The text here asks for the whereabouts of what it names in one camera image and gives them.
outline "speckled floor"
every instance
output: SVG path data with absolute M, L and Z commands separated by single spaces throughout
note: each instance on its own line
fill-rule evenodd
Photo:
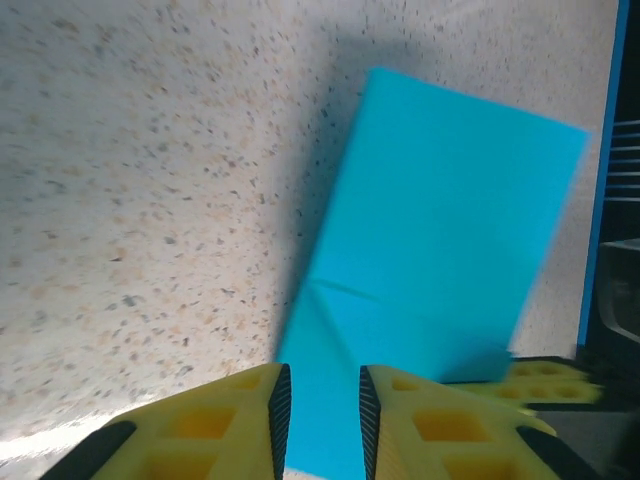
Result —
M 570 353 L 616 8 L 2 2 L 0 478 L 270 358 L 373 65 L 595 134 L 514 343 Z

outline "square hole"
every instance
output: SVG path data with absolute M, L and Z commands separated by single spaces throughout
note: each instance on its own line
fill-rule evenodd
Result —
M 198 408 L 175 418 L 165 437 L 222 438 L 236 413 L 234 408 Z
M 538 371 L 542 375 L 558 375 L 558 374 L 562 373 L 560 367 L 558 367 L 557 365 L 554 365 L 552 363 L 544 363 L 544 364 L 542 364 L 538 368 Z
M 394 390 L 409 391 L 417 390 L 418 386 L 403 378 L 393 377 L 393 380 L 391 380 L 391 388 L 393 388 Z
M 531 375 L 531 370 L 529 370 L 524 365 L 517 365 L 513 367 L 513 370 L 511 372 L 514 377 L 528 377 L 529 375 Z
M 205 480 L 216 463 L 215 455 L 193 453 L 152 454 L 142 469 L 141 480 Z
M 549 396 L 547 391 L 542 387 L 531 387 L 529 389 L 529 394 L 533 398 L 547 398 Z
M 580 390 L 574 386 L 563 385 L 555 389 L 556 395 L 562 398 L 577 399 L 580 397 Z
M 413 423 L 425 442 L 488 442 L 491 439 L 480 421 L 466 412 L 424 410 Z
M 509 399 L 517 399 L 520 398 L 520 392 L 517 388 L 513 387 L 502 387 L 496 391 L 496 395 L 500 398 L 509 398 Z
M 523 478 L 512 461 L 495 457 L 446 457 L 444 468 L 451 480 L 520 480 Z

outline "yellow plastic part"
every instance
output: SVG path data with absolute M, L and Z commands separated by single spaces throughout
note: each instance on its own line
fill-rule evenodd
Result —
M 553 360 L 522 360 L 514 362 L 507 372 L 506 382 L 546 382 L 558 380 L 587 380 L 587 374 L 570 365 Z
M 272 480 L 268 404 L 282 368 L 245 370 L 114 418 L 137 429 L 93 480 Z
M 515 362 L 501 383 L 451 386 L 517 408 L 530 403 L 593 404 L 602 396 L 602 387 L 589 383 L 584 372 L 547 360 Z
M 557 479 L 516 432 L 555 435 L 543 421 L 401 370 L 368 371 L 380 403 L 376 480 Z

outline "black rubber pad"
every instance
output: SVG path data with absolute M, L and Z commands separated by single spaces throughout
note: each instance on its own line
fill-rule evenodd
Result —
M 273 476 L 280 480 L 284 475 L 284 457 L 287 453 L 289 421 L 291 419 L 291 369 L 284 364 L 269 398 L 269 433 Z
M 90 480 L 136 431 L 130 421 L 96 430 L 42 476 L 42 480 Z
M 367 367 L 360 367 L 360 430 L 364 448 L 367 480 L 376 478 L 378 436 L 380 435 L 380 399 Z

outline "blue metal frame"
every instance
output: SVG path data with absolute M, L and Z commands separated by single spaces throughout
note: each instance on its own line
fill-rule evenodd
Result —
M 622 52 L 627 31 L 627 18 L 629 16 L 629 0 L 618 2 L 618 16 L 616 19 L 616 31 L 611 54 L 611 71 L 609 73 L 609 90 L 607 92 L 607 104 L 604 112 L 604 124 L 602 127 L 602 143 L 600 145 L 600 165 L 596 177 L 596 192 L 593 201 L 593 217 L 591 219 L 591 235 L 589 237 L 589 251 L 587 254 L 587 268 L 584 279 L 584 291 L 582 294 L 582 307 L 580 310 L 580 326 L 578 328 L 578 345 L 584 345 L 587 339 L 587 326 L 589 323 L 589 310 L 591 308 L 591 296 L 596 270 L 596 256 L 600 238 L 600 223 L 602 221 L 602 209 L 604 205 L 604 191 L 607 183 L 607 170 L 609 168 L 609 150 L 611 149 L 611 135 L 613 132 L 613 120 L 616 112 L 616 100 L 618 96 L 618 84 L 620 83 L 620 68 L 622 65 Z

